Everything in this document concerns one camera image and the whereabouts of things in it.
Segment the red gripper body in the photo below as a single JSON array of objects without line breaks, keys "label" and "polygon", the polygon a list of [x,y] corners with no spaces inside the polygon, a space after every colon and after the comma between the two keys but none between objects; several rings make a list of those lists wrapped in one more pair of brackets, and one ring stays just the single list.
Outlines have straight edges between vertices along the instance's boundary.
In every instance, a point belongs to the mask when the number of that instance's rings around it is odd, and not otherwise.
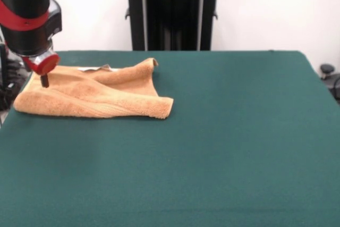
[{"label": "red gripper body", "polygon": [[24,64],[38,75],[47,75],[60,61],[54,51],[46,51],[38,56],[24,56],[22,59]]}]

